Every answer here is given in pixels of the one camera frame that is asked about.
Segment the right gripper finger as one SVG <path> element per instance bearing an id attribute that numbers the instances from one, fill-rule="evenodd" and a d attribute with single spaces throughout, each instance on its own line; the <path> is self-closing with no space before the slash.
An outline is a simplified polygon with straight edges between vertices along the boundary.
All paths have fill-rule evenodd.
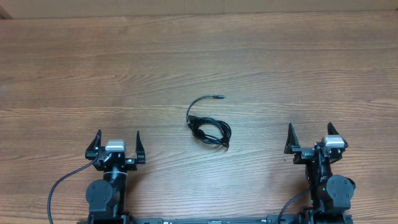
<path id="1" fill-rule="evenodd" d="M 300 148 L 299 140 L 294 130 L 293 123 L 289 123 L 287 140 L 284 148 L 285 154 L 295 154 Z"/>
<path id="2" fill-rule="evenodd" d="M 335 129 L 335 127 L 333 126 L 333 124 L 331 122 L 328 123 L 327 125 L 327 130 L 328 130 L 328 134 L 329 135 L 339 135 L 338 131 Z M 348 147 L 348 143 L 345 141 L 344 138 L 343 142 L 344 142 L 344 147 L 347 148 Z"/>

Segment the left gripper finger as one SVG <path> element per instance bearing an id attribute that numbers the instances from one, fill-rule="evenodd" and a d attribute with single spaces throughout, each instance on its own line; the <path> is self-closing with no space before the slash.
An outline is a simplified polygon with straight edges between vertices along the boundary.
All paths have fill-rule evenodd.
<path id="1" fill-rule="evenodd" d="M 146 154 L 144 150 L 144 146 L 142 145 L 139 130 L 136 133 L 136 161 L 137 164 L 145 164 L 146 163 Z"/>
<path id="2" fill-rule="evenodd" d="M 101 135 L 102 132 L 99 129 L 98 132 L 96 133 L 95 138 L 92 140 L 90 145 L 87 147 L 85 151 L 85 158 L 88 160 L 94 160 L 96 156 L 98 155 L 98 150 L 101 147 Z"/>

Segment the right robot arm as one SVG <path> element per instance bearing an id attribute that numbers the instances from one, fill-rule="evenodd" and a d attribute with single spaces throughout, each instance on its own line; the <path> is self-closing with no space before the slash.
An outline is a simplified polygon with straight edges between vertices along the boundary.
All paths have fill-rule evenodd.
<path id="1" fill-rule="evenodd" d="M 292 123 L 284 153 L 293 154 L 294 164 L 305 165 L 308 189 L 289 200 L 281 209 L 277 222 L 286 223 L 352 223 L 345 211 L 351 208 L 351 199 L 356 188 L 355 182 L 342 175 L 333 175 L 331 165 L 343 157 L 348 143 L 335 127 L 328 123 L 328 134 L 313 147 L 301 147 Z M 310 195 L 311 207 L 303 208 L 293 218 L 285 218 L 287 207 L 304 195 Z"/>

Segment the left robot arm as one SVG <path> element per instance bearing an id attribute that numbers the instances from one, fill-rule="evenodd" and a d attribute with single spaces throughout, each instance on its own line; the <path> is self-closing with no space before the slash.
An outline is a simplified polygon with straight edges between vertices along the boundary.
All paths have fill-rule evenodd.
<path id="1" fill-rule="evenodd" d="M 93 163 L 103 178 L 92 182 L 86 189 L 89 204 L 87 223 L 135 223 L 135 219 L 124 210 L 127 177 L 130 170 L 137 170 L 139 164 L 146 163 L 146 154 L 140 134 L 136 134 L 136 157 L 126 157 L 126 144 L 123 140 L 109 140 L 101 145 L 101 131 L 85 151 L 85 157 Z"/>

